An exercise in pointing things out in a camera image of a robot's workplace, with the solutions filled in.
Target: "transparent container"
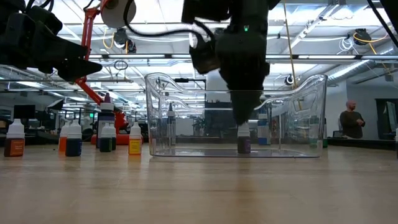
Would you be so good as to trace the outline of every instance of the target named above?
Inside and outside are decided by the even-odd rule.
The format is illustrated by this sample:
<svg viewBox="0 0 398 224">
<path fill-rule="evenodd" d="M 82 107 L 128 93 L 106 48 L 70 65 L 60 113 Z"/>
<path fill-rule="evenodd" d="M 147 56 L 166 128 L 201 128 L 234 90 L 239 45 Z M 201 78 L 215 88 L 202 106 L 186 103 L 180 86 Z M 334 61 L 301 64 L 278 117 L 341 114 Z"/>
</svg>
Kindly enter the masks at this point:
<svg viewBox="0 0 398 224">
<path fill-rule="evenodd" d="M 307 78 L 290 91 L 262 91 L 248 121 L 251 153 L 238 154 L 230 91 L 187 90 L 162 73 L 146 76 L 150 154 L 180 157 L 320 157 L 325 122 L 325 75 Z M 224 102 L 210 101 L 211 96 Z M 175 112 L 170 130 L 167 112 Z M 268 125 L 259 144 L 259 116 Z M 171 139 L 170 132 L 175 132 Z"/>
</svg>

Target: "ceiling light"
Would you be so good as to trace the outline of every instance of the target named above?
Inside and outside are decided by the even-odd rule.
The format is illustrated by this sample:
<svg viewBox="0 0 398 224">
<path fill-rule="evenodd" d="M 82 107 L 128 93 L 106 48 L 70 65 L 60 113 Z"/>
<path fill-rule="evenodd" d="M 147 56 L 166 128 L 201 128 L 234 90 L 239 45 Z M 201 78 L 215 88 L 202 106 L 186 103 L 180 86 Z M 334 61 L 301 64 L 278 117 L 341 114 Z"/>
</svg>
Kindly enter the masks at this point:
<svg viewBox="0 0 398 224">
<path fill-rule="evenodd" d="M 165 58 L 165 55 L 152 55 L 152 54 L 119 54 L 109 55 L 110 58 Z"/>
<path fill-rule="evenodd" d="M 8 89 L 7 91 L 40 91 L 38 89 Z"/>
<path fill-rule="evenodd" d="M 58 97 L 65 97 L 65 96 L 63 96 L 63 95 L 61 95 L 61 94 L 59 94 L 59 93 L 53 93 L 53 92 L 49 92 L 51 95 L 54 95 L 54 96 L 58 96 Z"/>
<path fill-rule="evenodd" d="M 197 102 L 197 101 L 204 101 L 204 99 L 186 99 L 183 100 L 184 102 Z"/>
<path fill-rule="evenodd" d="M 71 89 L 67 90 L 67 89 L 64 89 L 64 90 L 43 90 L 43 91 L 66 92 L 66 91 L 75 91 L 75 90 L 71 90 Z"/>
<path fill-rule="evenodd" d="M 21 84 L 21 85 L 25 85 L 25 86 L 34 87 L 34 88 L 42 88 L 42 87 L 44 87 L 43 85 L 38 84 L 36 82 L 17 82 L 17 83 Z"/>
<path fill-rule="evenodd" d="M 266 55 L 266 59 L 287 59 L 290 55 Z"/>
<path fill-rule="evenodd" d="M 69 98 L 76 101 L 88 101 L 88 99 L 82 97 L 69 96 Z"/>
<path fill-rule="evenodd" d="M 100 51 L 102 51 L 102 52 L 105 52 L 105 53 L 109 54 L 109 52 L 108 52 L 107 50 L 105 50 L 105 49 L 101 49 Z"/>
<path fill-rule="evenodd" d="M 113 92 L 111 92 L 111 91 L 109 91 L 108 93 L 109 93 L 109 96 L 112 97 L 112 98 L 114 98 L 115 100 L 118 100 L 118 99 L 119 99 L 119 96 L 118 96 L 117 94 L 115 94 L 115 93 L 113 93 Z"/>
<path fill-rule="evenodd" d="M 172 55 L 172 58 L 191 58 L 191 55 L 189 54 L 176 54 L 176 55 Z"/>
<path fill-rule="evenodd" d="M 102 55 L 90 55 L 89 59 L 102 58 Z"/>
<path fill-rule="evenodd" d="M 299 55 L 298 59 L 354 59 L 355 55 Z"/>
<path fill-rule="evenodd" d="M 390 59 L 390 60 L 397 60 L 398 56 L 396 55 L 363 55 L 362 59 L 377 59 L 377 60 L 385 60 L 385 59 Z"/>
</svg>

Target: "blue liquid bottle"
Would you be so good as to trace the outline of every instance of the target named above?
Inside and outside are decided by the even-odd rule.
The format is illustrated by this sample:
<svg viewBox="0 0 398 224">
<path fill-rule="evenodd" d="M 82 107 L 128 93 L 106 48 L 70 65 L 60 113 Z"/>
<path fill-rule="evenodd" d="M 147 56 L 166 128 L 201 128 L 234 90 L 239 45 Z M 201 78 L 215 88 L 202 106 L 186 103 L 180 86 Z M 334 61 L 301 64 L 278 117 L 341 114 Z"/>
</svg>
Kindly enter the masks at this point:
<svg viewBox="0 0 398 224">
<path fill-rule="evenodd" d="M 80 156 L 82 144 L 81 127 L 78 120 L 73 120 L 68 129 L 67 149 L 65 150 L 65 155 L 68 157 Z"/>
</svg>

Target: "red robot arm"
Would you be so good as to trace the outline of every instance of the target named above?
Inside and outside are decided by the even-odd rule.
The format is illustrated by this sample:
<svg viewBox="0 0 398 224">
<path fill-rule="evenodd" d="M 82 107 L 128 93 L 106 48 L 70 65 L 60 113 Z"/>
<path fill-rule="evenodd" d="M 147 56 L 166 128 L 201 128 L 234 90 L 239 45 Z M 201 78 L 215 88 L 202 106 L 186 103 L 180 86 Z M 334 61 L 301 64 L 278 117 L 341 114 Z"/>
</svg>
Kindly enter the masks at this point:
<svg viewBox="0 0 398 224">
<path fill-rule="evenodd" d="M 85 23 L 83 28 L 83 37 L 81 38 L 81 45 L 88 48 L 85 60 L 90 57 L 90 47 L 91 47 L 91 36 L 93 34 L 93 25 L 95 17 L 100 14 L 100 10 L 97 8 L 91 8 L 85 10 Z M 87 95 L 93 99 L 93 101 L 100 105 L 104 99 L 100 97 L 92 88 L 90 88 L 86 83 L 87 77 L 79 78 L 75 83 L 80 86 L 80 88 L 87 93 Z M 114 127 L 116 129 L 116 134 L 119 134 L 121 128 L 125 128 L 128 125 L 127 119 L 122 110 L 115 109 L 115 122 Z"/>
</svg>

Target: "small bottle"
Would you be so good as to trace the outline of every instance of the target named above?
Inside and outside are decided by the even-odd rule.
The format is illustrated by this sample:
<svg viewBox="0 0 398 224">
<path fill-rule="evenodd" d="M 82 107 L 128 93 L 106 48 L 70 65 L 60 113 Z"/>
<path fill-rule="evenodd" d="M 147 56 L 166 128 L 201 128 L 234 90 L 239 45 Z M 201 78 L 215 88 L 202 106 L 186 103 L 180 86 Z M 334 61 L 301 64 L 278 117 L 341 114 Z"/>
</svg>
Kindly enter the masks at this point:
<svg viewBox="0 0 398 224">
<path fill-rule="evenodd" d="M 60 139 L 58 142 L 58 152 L 65 152 L 67 150 L 67 138 L 69 132 L 69 124 L 65 123 L 61 128 Z"/>
<path fill-rule="evenodd" d="M 319 135 L 319 119 L 317 116 L 311 116 L 310 117 L 310 128 L 308 130 L 309 132 L 309 140 L 310 140 L 310 147 L 315 148 L 318 147 L 318 135 Z"/>
<path fill-rule="evenodd" d="M 175 112 L 171 103 L 167 112 L 167 136 L 169 137 L 170 145 L 175 146 Z"/>
<path fill-rule="evenodd" d="M 114 124 L 109 124 L 109 128 L 112 136 L 112 150 L 116 150 L 116 128 L 114 128 Z"/>
<path fill-rule="evenodd" d="M 396 129 L 396 152 L 397 152 L 397 159 L 398 159 L 398 128 Z"/>
<path fill-rule="evenodd" d="M 239 154 L 250 154 L 251 143 L 250 143 L 250 130 L 247 123 L 243 123 L 238 127 L 238 153 Z"/>
<path fill-rule="evenodd" d="M 6 142 L 4 144 L 4 157 L 23 156 L 25 149 L 25 130 L 20 119 L 8 127 Z"/>
<path fill-rule="evenodd" d="M 323 148 L 328 147 L 328 129 L 326 128 L 326 118 L 325 118 L 325 125 L 323 127 Z"/>
<path fill-rule="evenodd" d="M 104 101 L 99 105 L 101 112 L 98 113 L 98 122 L 97 122 L 97 141 L 96 148 L 99 149 L 101 147 L 100 139 L 101 139 L 101 131 L 105 124 L 114 125 L 115 116 L 113 113 L 114 105 L 112 103 L 112 99 L 109 93 L 106 93 L 104 97 Z"/>
<path fill-rule="evenodd" d="M 257 122 L 257 138 L 260 146 L 269 144 L 268 117 L 265 110 L 260 110 L 259 121 Z"/>
<path fill-rule="evenodd" d="M 112 128 L 109 124 L 105 124 L 105 126 L 101 130 L 101 139 L 99 144 L 99 151 L 100 152 L 111 152 L 112 151 Z"/>
<path fill-rule="evenodd" d="M 65 150 L 65 155 L 68 157 L 80 156 L 82 141 L 81 127 L 78 123 L 78 120 L 73 120 L 68 130 L 67 149 Z"/>
<path fill-rule="evenodd" d="M 142 148 L 142 135 L 141 128 L 138 122 L 134 122 L 134 125 L 130 129 L 129 137 L 129 155 L 141 155 Z"/>
</svg>

